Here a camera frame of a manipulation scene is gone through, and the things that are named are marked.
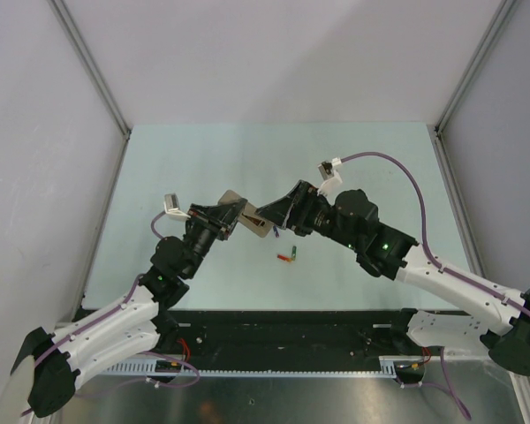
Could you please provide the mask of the white remote control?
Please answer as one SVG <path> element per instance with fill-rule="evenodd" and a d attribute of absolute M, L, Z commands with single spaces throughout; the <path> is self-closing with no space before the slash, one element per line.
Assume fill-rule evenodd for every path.
<path fill-rule="evenodd" d="M 240 199 L 241 196 L 236 192 L 232 190 L 226 190 L 222 197 L 219 199 L 218 203 L 222 205 L 238 201 Z M 257 235 L 260 238 L 265 238 L 273 229 L 273 223 L 258 216 L 255 213 L 256 209 L 257 207 L 255 207 L 252 203 L 248 201 L 242 213 L 240 214 L 238 221 L 253 234 Z"/>

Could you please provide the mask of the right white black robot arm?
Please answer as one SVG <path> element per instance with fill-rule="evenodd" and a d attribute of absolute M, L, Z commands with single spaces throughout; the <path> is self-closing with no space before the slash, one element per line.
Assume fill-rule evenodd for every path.
<path fill-rule="evenodd" d="M 256 213 L 301 237 L 317 232 L 353 250 L 369 275 L 418 287 L 464 312 L 449 324 L 413 313 L 390 332 L 396 352 L 410 354 L 419 346 L 484 351 L 500 367 L 530 376 L 530 289 L 505 287 L 439 261 L 415 238 L 382 223 L 378 207 L 359 189 L 343 191 L 330 203 L 300 180 Z"/>

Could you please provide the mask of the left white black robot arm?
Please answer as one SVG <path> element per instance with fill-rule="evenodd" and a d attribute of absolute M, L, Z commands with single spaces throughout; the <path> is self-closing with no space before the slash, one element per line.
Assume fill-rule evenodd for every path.
<path fill-rule="evenodd" d="M 214 206 L 193 204 L 183 212 L 169 196 L 164 213 L 185 224 L 182 237 L 161 236 L 151 266 L 138 274 L 125 295 L 92 314 L 52 332 L 38 327 L 24 338 L 14 365 L 34 360 L 33 382 L 23 414 L 43 418 L 60 410 L 86 382 L 136 354 L 171 351 L 178 323 L 170 314 L 188 292 L 215 241 L 235 229 L 247 201 Z"/>

